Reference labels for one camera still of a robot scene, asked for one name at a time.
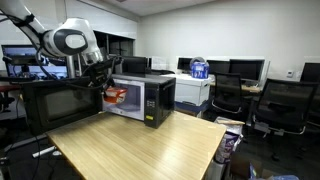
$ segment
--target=wooden table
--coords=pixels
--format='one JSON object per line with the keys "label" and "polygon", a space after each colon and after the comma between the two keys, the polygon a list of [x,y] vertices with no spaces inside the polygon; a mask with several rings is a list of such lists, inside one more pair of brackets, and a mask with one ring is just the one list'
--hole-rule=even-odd
{"label": "wooden table", "polygon": [[85,179],[202,179],[225,126],[173,112],[158,128],[103,113],[47,135]]}
{"label": "wooden table", "polygon": [[[215,82],[211,82],[210,86],[215,86],[216,83]],[[261,89],[259,87],[256,86],[245,86],[245,85],[241,85],[241,90],[242,91],[247,91],[247,92],[251,92],[251,93],[260,93]]]}

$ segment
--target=silver microwave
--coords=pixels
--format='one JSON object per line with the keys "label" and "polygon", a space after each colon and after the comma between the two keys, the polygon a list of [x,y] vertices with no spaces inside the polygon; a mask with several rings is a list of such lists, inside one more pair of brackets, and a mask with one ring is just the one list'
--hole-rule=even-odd
{"label": "silver microwave", "polygon": [[115,86],[127,89],[119,104],[103,102],[103,110],[141,120],[158,128],[174,110],[176,79],[156,75],[114,74]]}

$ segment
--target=white box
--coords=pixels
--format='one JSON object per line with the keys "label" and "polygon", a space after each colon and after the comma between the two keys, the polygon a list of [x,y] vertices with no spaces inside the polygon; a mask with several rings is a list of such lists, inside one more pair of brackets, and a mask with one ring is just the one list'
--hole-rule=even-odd
{"label": "white box", "polygon": [[204,101],[208,100],[211,79],[196,79],[190,75],[180,74],[163,76],[176,78],[175,101],[200,106]]}

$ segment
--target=ceiling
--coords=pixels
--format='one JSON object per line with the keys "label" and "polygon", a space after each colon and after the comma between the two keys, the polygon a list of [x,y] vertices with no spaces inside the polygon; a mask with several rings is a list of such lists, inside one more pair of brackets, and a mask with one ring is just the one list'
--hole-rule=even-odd
{"label": "ceiling", "polygon": [[215,0],[102,0],[138,16],[147,16]]}

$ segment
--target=orange object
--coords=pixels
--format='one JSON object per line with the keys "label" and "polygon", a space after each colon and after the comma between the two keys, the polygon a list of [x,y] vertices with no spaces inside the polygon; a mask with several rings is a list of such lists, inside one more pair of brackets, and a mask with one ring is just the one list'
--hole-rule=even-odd
{"label": "orange object", "polygon": [[104,97],[104,101],[111,104],[119,104],[122,103],[127,94],[127,89],[118,88],[118,87],[109,87],[106,90],[107,97]]}

